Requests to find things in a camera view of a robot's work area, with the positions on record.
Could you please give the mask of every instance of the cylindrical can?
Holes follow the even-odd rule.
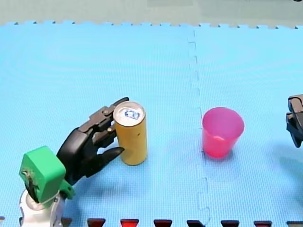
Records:
[[[120,155],[127,165],[135,166],[147,157],[146,113],[133,101],[122,102],[114,110],[115,128],[119,146],[125,150]]]

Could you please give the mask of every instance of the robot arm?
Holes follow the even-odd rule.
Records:
[[[290,132],[294,145],[299,148],[303,141],[303,95],[290,96],[288,108],[286,129]]]
[[[24,154],[19,175],[25,183],[20,197],[22,227],[61,227],[65,199],[72,199],[72,186],[82,177],[101,171],[124,149],[106,148],[116,137],[113,112],[129,99],[123,98],[104,106],[75,128],[60,147],[57,155],[46,146]]]

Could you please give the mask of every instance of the can top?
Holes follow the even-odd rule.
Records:
[[[145,117],[143,107],[134,102],[126,101],[114,109],[114,120],[120,125],[131,127],[140,124]]]

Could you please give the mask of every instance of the blue foam mat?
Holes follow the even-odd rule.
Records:
[[[124,218],[140,227],[155,219],[210,227],[302,220],[302,167],[281,158],[300,152],[285,113],[288,96],[303,88],[301,29],[50,21],[2,26],[0,40],[4,227],[21,215],[23,153],[42,145],[56,152],[91,113],[124,96],[146,109],[148,159],[133,167],[116,159],[78,182],[64,212],[71,227],[88,218],[105,218],[105,227]],[[221,163],[201,152],[201,114],[217,105],[237,110],[246,124]]]

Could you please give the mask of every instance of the pink cup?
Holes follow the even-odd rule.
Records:
[[[244,121],[237,112],[216,107],[202,120],[202,149],[210,157],[224,158],[244,131]]]

